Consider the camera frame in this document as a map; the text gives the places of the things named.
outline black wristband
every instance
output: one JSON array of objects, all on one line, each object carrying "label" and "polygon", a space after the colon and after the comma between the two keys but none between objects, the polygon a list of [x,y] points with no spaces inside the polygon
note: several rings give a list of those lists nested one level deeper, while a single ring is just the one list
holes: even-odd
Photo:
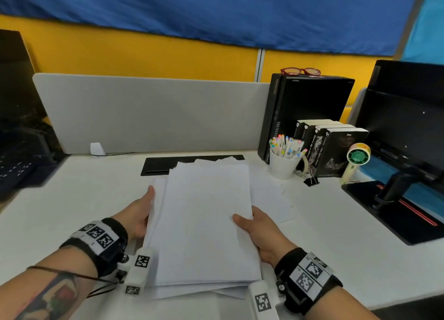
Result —
[{"label": "black wristband", "polygon": [[91,222],[72,234],[60,247],[72,245],[82,250],[94,263],[99,277],[106,276],[117,268],[123,251],[128,244],[128,233],[125,228],[113,218],[105,218],[102,223]]},{"label": "black wristband", "polygon": [[284,292],[286,294],[286,301],[284,305],[289,311],[294,313],[301,313],[303,315],[305,315],[313,307],[313,305],[317,303],[327,292],[334,289],[336,286],[342,287],[342,283],[340,282],[340,280],[332,274],[325,282],[324,286],[322,287],[316,298],[314,300],[311,300],[310,297],[300,288],[300,286],[297,285],[295,281],[292,280],[292,278],[290,278],[292,273],[296,270],[296,267],[303,260],[307,261],[308,259],[311,259],[306,259],[306,256],[312,256],[312,258],[315,258],[315,260],[317,261],[315,264],[321,265],[323,269],[326,268],[327,270],[330,270],[330,272],[332,272],[331,269],[327,265],[325,265],[325,263],[319,260],[319,258],[313,257],[313,254],[307,255],[307,252],[305,252],[301,248],[296,248],[288,252],[285,256],[282,257],[282,259],[274,268],[274,272],[277,276],[276,285],[278,286],[278,290],[281,293]]}]

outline white desk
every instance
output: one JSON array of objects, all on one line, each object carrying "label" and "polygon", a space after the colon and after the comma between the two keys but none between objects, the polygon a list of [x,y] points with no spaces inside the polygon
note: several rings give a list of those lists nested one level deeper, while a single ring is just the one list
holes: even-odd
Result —
[{"label": "white desk", "polygon": [[[255,151],[243,154],[266,166]],[[151,183],[141,177],[147,156],[71,156],[43,188],[27,188],[0,214],[0,284],[58,248],[86,222],[111,216]],[[282,231],[336,271],[347,290],[370,309],[444,293],[444,240],[407,246],[343,192],[338,179],[308,188],[281,181],[294,203],[294,220]],[[114,291],[88,299],[74,319],[249,319],[246,301],[198,293],[146,302]]]}]

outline hand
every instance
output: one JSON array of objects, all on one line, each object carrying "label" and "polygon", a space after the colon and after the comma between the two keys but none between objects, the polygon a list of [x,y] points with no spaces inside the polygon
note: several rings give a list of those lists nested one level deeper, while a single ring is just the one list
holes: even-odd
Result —
[{"label": "hand", "polygon": [[283,256],[297,246],[284,236],[276,223],[265,212],[255,206],[252,206],[251,209],[253,211],[252,220],[234,214],[233,221],[240,228],[248,231],[254,245],[259,249],[261,260],[274,268]]},{"label": "hand", "polygon": [[148,214],[150,213],[151,201],[153,199],[154,187],[150,185],[145,195],[112,216],[112,218],[125,227],[128,232],[128,241],[134,237],[144,237],[145,233],[147,233]]}]

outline monitor base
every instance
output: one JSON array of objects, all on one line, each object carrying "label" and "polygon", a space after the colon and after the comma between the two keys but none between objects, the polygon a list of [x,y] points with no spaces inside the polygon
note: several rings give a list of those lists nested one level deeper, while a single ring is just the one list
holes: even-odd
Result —
[{"label": "monitor base", "polygon": [[444,238],[444,224],[405,198],[376,211],[375,196],[384,188],[379,181],[351,183],[342,189],[407,245]]}]

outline tattoo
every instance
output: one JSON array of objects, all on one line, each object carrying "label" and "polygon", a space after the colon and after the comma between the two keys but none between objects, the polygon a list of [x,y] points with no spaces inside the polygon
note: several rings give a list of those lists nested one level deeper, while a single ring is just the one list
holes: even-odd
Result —
[{"label": "tattoo", "polygon": [[14,320],[58,320],[79,298],[79,281],[60,273]]}]

